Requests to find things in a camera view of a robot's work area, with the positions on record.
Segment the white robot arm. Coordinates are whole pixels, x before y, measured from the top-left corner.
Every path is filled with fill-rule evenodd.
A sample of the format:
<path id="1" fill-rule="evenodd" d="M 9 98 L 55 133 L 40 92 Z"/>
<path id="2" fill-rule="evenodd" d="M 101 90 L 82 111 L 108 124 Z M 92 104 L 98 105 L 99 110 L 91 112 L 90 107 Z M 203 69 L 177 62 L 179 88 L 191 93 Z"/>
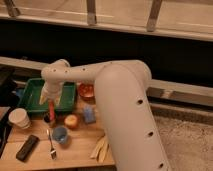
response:
<path id="1" fill-rule="evenodd" d="M 66 82 L 92 83 L 96 107 L 117 171 L 172 171 L 147 99 L 149 67 L 140 60 L 72 67 L 64 60 L 46 65 L 41 102 L 58 100 Z"/>

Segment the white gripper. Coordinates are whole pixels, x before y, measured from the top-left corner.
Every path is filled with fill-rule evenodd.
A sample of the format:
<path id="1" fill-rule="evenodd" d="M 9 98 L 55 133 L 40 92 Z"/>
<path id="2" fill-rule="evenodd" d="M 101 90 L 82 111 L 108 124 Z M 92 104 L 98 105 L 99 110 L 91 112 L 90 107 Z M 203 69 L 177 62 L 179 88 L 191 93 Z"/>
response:
<path id="1" fill-rule="evenodd" d="M 48 99 L 54 100 L 56 106 L 60 105 L 63 85 L 61 83 L 45 82 L 41 91 L 39 105 L 43 105 Z"/>

